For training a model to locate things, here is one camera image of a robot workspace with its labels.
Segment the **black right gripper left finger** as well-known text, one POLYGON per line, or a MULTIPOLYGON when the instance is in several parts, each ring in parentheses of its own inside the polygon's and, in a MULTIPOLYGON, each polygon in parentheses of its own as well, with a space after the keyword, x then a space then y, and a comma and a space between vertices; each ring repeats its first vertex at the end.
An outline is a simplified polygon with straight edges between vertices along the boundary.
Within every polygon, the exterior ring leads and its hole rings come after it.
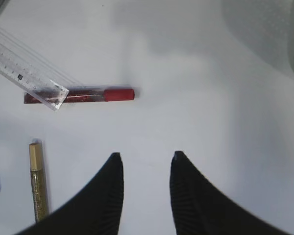
POLYGON ((123 162, 112 153, 91 181, 65 205, 22 235, 116 235, 124 199, 123 162))

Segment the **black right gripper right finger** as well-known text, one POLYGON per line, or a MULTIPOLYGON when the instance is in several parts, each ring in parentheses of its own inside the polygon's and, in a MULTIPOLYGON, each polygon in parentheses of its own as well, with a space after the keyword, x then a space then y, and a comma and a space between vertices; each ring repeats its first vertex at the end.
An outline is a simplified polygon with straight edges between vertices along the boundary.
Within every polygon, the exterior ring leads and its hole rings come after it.
POLYGON ((225 196, 182 151, 171 161, 170 197, 178 235, 285 234, 225 196))

